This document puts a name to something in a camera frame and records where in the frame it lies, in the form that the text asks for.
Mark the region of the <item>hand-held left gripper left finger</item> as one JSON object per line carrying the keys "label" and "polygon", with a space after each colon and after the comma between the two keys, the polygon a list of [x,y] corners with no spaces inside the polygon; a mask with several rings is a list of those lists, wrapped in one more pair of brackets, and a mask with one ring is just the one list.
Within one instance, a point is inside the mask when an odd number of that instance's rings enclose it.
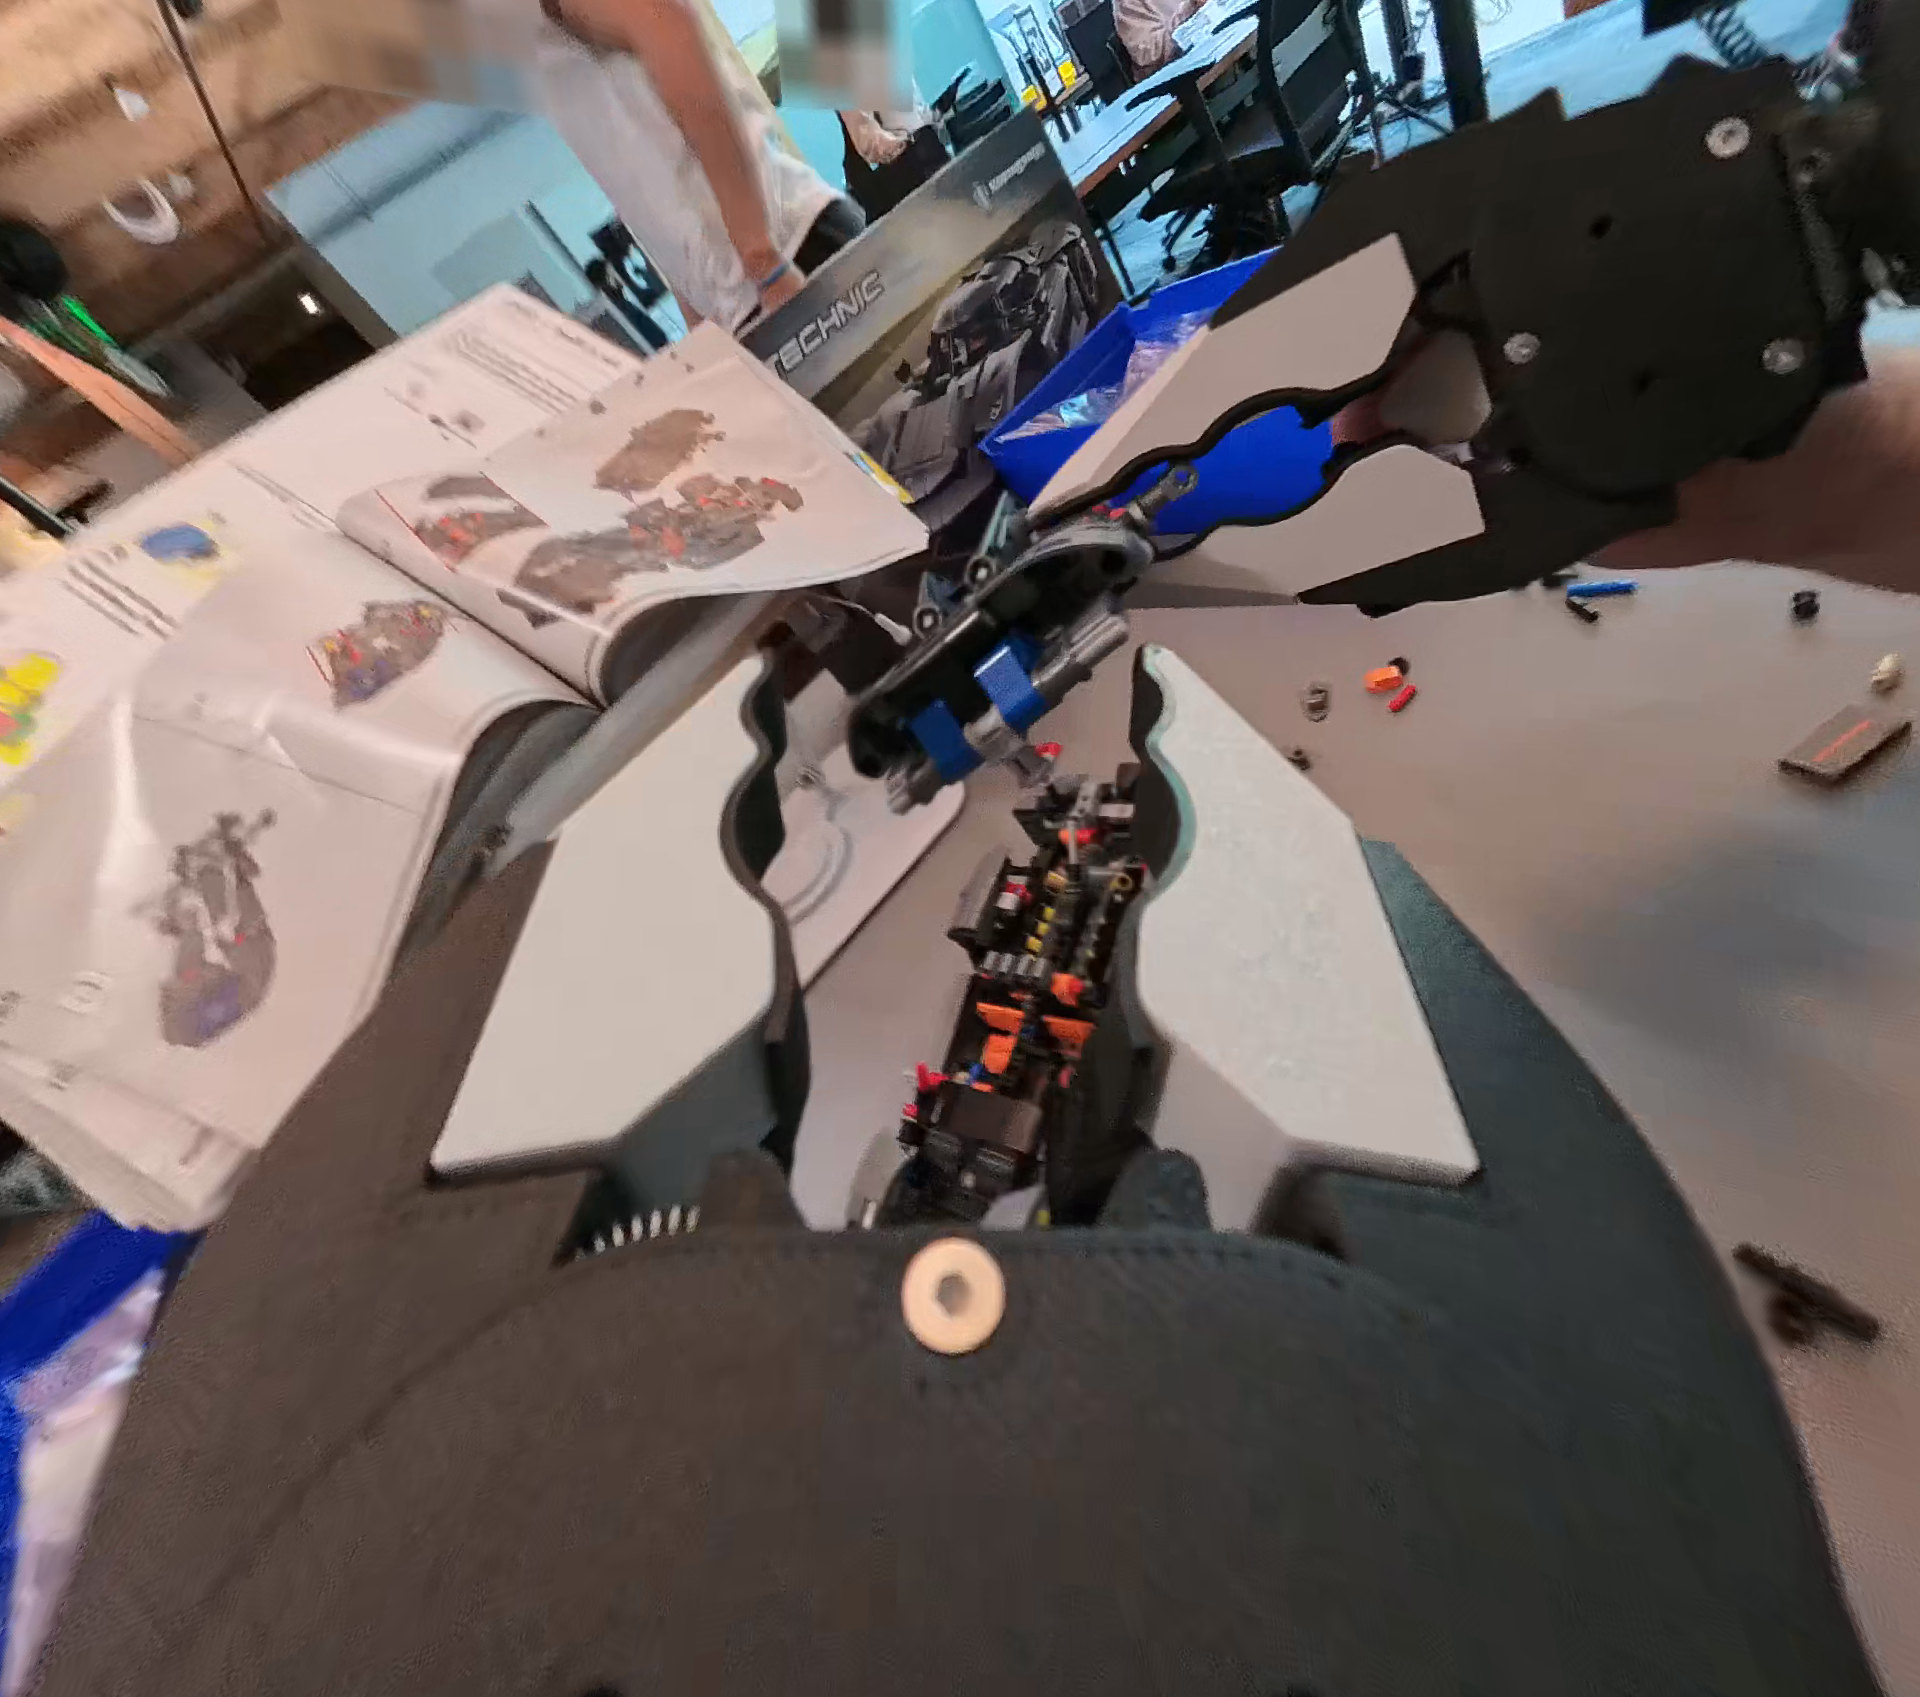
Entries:
{"label": "hand-held left gripper left finger", "polygon": [[767,891],[785,738],[771,663],[737,663],[456,911],[431,948],[455,1036],[434,1178],[792,1167],[805,1001]]}

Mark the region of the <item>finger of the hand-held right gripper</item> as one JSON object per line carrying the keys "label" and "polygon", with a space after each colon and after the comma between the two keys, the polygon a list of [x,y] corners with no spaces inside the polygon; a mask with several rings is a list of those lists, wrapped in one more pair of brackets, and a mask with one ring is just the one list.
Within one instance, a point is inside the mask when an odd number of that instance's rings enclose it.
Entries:
{"label": "finger of the hand-held right gripper", "polygon": [[1158,465],[1192,462],[1239,425],[1359,386],[1387,363],[1418,286],[1389,232],[1307,280],[1231,308],[1143,385],[1045,484],[1048,524],[1134,487]]}
{"label": "finger of the hand-held right gripper", "polygon": [[1237,446],[1203,462],[1196,518],[1161,538],[1164,557],[1126,611],[1298,604],[1313,593],[1483,532],[1473,474],[1414,443],[1384,443],[1334,465]]}

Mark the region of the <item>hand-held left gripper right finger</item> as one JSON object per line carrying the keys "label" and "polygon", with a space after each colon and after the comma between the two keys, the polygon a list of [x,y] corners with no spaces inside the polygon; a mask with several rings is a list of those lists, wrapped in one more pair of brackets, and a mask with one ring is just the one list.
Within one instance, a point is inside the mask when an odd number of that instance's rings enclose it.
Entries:
{"label": "hand-held left gripper right finger", "polygon": [[1473,1181],[1477,1143],[1352,821],[1162,644],[1136,655],[1136,704],[1172,813],[1133,952],[1164,1060],[1158,1144],[1208,1188],[1321,1169]]}

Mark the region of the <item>grey orange lego car model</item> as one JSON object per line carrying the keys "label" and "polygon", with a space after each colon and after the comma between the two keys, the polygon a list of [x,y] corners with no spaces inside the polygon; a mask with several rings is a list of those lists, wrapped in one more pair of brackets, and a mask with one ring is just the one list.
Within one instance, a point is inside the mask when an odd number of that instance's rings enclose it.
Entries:
{"label": "grey orange lego car model", "polygon": [[1141,764],[1057,775],[1014,807],[1025,847],[989,857],[948,943],[966,970],[896,1128],[850,1193],[853,1228],[1093,1224],[1143,1146],[1145,1057],[1123,1026],[1123,936],[1155,882]]}

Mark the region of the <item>black lego subassembly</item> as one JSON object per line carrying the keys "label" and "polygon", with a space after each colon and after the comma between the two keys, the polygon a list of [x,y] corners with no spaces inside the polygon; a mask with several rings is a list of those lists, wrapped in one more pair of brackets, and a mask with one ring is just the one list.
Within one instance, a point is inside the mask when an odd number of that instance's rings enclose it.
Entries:
{"label": "black lego subassembly", "polygon": [[1133,501],[1036,522],[1014,512],[957,599],[855,700],[846,748],[906,814],[975,773],[1017,761],[1033,731],[1131,640],[1125,602],[1158,561],[1157,524],[1199,484],[1192,460]]}

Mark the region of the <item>dark lego set box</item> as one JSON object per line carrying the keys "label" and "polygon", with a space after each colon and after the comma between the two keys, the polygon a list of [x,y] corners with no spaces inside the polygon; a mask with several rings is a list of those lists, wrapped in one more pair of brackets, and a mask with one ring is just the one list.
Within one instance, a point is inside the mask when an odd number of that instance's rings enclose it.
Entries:
{"label": "dark lego set box", "polygon": [[740,338],[951,527],[997,487],[984,438],[1123,302],[1043,122],[948,161]]}

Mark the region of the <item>lego instruction booklet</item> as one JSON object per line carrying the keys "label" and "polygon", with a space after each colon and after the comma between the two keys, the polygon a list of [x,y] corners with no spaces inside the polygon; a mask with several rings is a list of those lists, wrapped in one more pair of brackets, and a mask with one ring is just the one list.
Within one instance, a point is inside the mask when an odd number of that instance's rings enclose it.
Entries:
{"label": "lego instruction booklet", "polygon": [[906,491],[704,327],[469,479],[353,498],[450,637],[358,710],[277,686],[253,604],[188,621],[5,787],[5,1126],[128,1228],[217,1218],[397,961],[474,743],[598,710],[655,612],[929,548]]}

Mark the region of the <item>silver lego panel piece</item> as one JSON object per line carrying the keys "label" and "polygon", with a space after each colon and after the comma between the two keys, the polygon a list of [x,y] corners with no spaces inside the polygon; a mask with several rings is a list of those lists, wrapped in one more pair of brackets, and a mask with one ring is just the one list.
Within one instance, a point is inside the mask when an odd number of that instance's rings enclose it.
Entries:
{"label": "silver lego panel piece", "polygon": [[1777,768],[1788,779],[1837,788],[1908,743],[1913,719],[1887,704],[1854,703],[1788,746]]}

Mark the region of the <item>blue bin with tag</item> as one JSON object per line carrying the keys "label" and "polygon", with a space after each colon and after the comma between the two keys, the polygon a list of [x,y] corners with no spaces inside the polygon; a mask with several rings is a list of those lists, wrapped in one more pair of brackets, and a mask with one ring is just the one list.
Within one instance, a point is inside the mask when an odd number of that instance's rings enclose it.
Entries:
{"label": "blue bin with tag", "polygon": [[[1033,504],[1123,401],[1172,363],[1269,260],[1267,253],[1194,273],[1108,312],[982,440],[1001,484]],[[1166,534],[1196,534],[1241,515],[1292,510],[1325,487],[1333,436],[1278,408],[1231,432],[1196,469],[1196,487],[1164,510]]]}

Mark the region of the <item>white book stand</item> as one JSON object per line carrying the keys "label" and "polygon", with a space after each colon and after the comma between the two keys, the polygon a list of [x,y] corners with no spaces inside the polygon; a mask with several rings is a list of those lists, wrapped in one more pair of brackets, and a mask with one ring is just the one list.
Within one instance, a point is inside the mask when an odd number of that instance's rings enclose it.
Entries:
{"label": "white book stand", "polygon": [[899,814],[880,782],[853,770],[853,695],[904,650],[904,612],[895,581],[655,612],[616,665],[609,707],[513,713],[474,743],[397,959],[420,951],[484,878],[549,843],[628,764],[665,763],[667,731],[740,659],[762,655],[783,751],[761,809],[781,800],[783,847],[761,880],[786,914],[800,980],[816,978],[965,811],[965,790],[948,788]]}

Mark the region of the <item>black office chair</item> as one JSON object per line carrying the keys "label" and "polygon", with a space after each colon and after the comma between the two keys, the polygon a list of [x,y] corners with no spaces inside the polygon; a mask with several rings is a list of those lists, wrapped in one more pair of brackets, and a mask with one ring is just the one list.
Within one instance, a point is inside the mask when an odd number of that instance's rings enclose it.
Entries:
{"label": "black office chair", "polygon": [[1208,268],[1282,244],[1284,197],[1352,169],[1356,137],[1384,156],[1382,122],[1441,131],[1423,101],[1382,81],[1366,54],[1360,0],[1256,0],[1256,99],[1226,127],[1205,121],[1143,212],[1206,217]]}

